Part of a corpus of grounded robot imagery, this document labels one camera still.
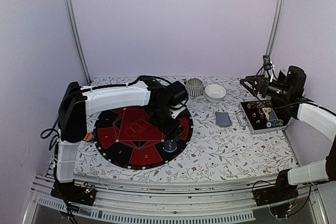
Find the white wall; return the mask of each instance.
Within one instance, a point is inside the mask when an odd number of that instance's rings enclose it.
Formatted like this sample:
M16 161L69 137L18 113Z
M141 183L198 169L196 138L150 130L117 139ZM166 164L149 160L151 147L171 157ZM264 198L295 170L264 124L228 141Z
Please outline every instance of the white wall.
M244 76L261 64L276 0L73 0L93 77Z
M272 59L277 68L295 65L307 74L307 96L336 111L336 0L285 0ZM321 160L331 143L296 122L287 130L301 165ZM335 223L336 183L320 186L330 223Z
M51 126L70 81L83 81L63 0L1 0L0 223L22 220Z

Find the vertical metal post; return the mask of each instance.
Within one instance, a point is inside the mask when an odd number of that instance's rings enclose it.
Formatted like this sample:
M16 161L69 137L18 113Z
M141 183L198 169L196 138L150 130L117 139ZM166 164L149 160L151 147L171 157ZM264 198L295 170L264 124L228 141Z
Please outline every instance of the vertical metal post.
M69 21L70 21L72 36L73 36L73 39L75 40L75 45L76 45L76 50L77 50L80 66L82 68L83 75L85 77L86 83L90 84L92 82L92 80L91 80L89 69L88 69L88 66L87 66L87 63L86 63L86 60L85 60L85 57L84 57L83 48L82 48L82 45L81 45L80 39L79 39L75 14L73 12L74 7L72 5L71 0L64 0L64 1L65 1L65 6L66 6L66 9L67 9L67 13L68 13Z
M277 31L278 31L279 22L280 22L282 6L284 5L284 1L285 0L277 0L273 25L272 25L271 33L270 33L267 48L266 48L266 53L265 53L266 55L271 56L271 54L272 54L272 50L273 50L274 42L275 42L275 39L276 39L276 34L277 34Z

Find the red and black circular mat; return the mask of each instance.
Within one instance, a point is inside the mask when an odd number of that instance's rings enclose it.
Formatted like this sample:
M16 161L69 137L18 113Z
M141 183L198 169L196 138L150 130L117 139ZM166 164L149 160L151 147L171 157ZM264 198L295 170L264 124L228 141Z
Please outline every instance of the red and black circular mat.
M180 154L189 142L193 121L188 110L178 116L184 132L177 150L163 149L165 135L142 108L124 108L100 113L94 133L100 154L109 162L129 169L147 169L167 163Z

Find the white bowl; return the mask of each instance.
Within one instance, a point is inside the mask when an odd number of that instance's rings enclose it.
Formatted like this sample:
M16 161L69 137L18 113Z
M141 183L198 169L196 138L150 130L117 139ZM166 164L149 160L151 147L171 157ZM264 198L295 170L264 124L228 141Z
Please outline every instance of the white bowl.
M221 102L226 95L226 90L217 84L210 84L204 89L204 96L209 102Z

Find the floral pattern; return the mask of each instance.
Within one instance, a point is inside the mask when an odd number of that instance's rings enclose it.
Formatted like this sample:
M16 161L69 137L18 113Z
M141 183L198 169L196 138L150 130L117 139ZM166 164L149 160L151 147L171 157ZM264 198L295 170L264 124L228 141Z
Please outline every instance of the floral pattern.
M183 81L190 77L166 78ZM255 98L240 86L238 78L197 78L205 85L214 83L223 86L227 94L220 103L210 103L204 96L190 98L187 107L193 118L193 136L177 158L156 168L124 169L104 159L93 143L82 141L75 173L144 182L206 182L276 174L297 166L282 131L251 135L247 127L240 126L235 114L239 110L239 102L253 101ZM94 79L92 85L126 83L134 79L98 78ZM216 111L228 112L232 126L217 126ZM99 113L96 113L87 117L89 132L93 131L98 116Z

